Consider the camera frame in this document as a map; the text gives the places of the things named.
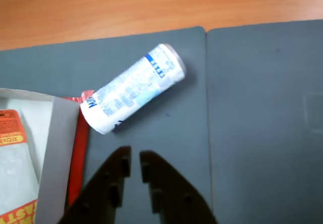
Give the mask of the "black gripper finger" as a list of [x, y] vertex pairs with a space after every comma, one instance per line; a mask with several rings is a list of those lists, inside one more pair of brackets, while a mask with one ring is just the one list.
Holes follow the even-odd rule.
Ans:
[[59, 223], [114, 223], [130, 171], [131, 147], [119, 147], [96, 171]]
[[140, 166], [152, 213], [159, 215], [161, 223], [217, 223], [202, 195], [157, 153], [140, 152]]

